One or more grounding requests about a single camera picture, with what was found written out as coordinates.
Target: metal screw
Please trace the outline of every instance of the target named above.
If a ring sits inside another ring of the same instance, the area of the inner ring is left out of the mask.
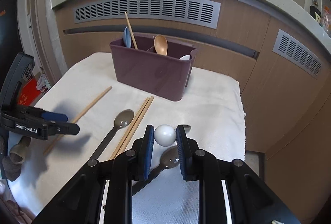
[[[128,157],[133,157],[136,152],[133,150],[133,149],[130,149],[128,150],[126,153],[125,153]]]
[[[89,160],[89,161],[87,162],[87,165],[90,166],[90,167],[93,167],[93,166],[96,166],[97,163],[98,163],[97,160],[95,160],[95,159],[91,159],[91,160]]]
[[[204,151],[204,150],[202,150],[202,149],[197,149],[196,151],[195,151],[195,154],[197,155],[197,156],[204,156],[205,154],[206,154],[206,152]]]
[[[241,159],[235,159],[235,160],[233,160],[233,164],[235,166],[241,167],[241,166],[243,166],[244,163]]]

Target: white ball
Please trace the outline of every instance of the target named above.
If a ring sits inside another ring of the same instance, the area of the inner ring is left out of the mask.
[[[160,146],[171,146],[176,141],[176,131],[170,125],[160,125],[154,131],[154,139]]]

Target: blue spoon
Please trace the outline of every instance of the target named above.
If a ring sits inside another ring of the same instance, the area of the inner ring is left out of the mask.
[[[127,26],[125,27],[124,32],[123,32],[123,41],[127,48],[131,48],[131,35],[130,35],[130,31],[127,28]]]

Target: wooden spoon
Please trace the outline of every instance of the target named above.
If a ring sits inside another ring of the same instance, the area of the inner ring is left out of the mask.
[[[157,35],[154,38],[154,48],[157,54],[167,55],[168,42],[164,35]]]

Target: spoon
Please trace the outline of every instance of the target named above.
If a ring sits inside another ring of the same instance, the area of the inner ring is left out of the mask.
[[[154,48],[157,54],[167,55],[168,42],[164,35],[157,35],[154,38]]]
[[[182,61],[188,61],[190,59],[191,56],[189,55],[184,55],[182,57],[180,57],[179,59],[182,60]]]
[[[127,26],[125,27],[123,32],[123,42],[125,44],[125,47],[131,48],[131,34]]]
[[[179,157],[177,146],[172,146],[162,153],[160,164],[150,172],[148,179],[146,181],[138,181],[132,186],[132,196],[156,178],[164,169],[175,168],[178,164]]]
[[[94,151],[92,156],[90,157],[91,159],[97,160],[101,153],[105,150],[109,142],[113,139],[115,136],[116,132],[122,128],[127,127],[131,121],[133,120],[134,112],[131,109],[126,109],[120,112],[115,120],[114,120],[114,127],[112,130],[106,135],[106,137],[102,140],[100,145],[97,147],[97,149]]]

